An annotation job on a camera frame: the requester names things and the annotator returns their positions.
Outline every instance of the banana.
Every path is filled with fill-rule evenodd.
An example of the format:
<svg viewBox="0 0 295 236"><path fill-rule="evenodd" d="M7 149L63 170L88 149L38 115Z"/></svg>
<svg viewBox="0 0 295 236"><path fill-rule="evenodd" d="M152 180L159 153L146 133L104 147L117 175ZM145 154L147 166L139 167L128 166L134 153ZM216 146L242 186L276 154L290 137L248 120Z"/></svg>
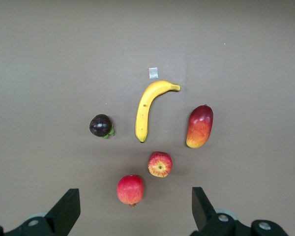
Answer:
<svg viewBox="0 0 295 236"><path fill-rule="evenodd" d="M179 91L180 85L160 80L150 84L144 91L139 102L135 126L136 136L141 143L144 143L148 135L148 112L152 101L171 90Z"/></svg>

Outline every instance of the screw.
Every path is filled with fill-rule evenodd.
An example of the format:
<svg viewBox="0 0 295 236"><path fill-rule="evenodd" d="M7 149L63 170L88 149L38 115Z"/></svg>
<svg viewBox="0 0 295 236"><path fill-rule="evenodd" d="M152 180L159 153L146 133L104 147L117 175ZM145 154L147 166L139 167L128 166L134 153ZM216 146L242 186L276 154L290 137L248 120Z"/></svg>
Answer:
<svg viewBox="0 0 295 236"><path fill-rule="evenodd" d="M228 217L226 215L219 215L218 219L222 222L227 222L228 221Z"/></svg>
<svg viewBox="0 0 295 236"><path fill-rule="evenodd" d="M38 224L38 220L32 220L29 222L28 226L34 226Z"/></svg>
<svg viewBox="0 0 295 236"><path fill-rule="evenodd" d="M259 227L263 230L270 230L271 229L271 226L266 222L260 222Z"/></svg>

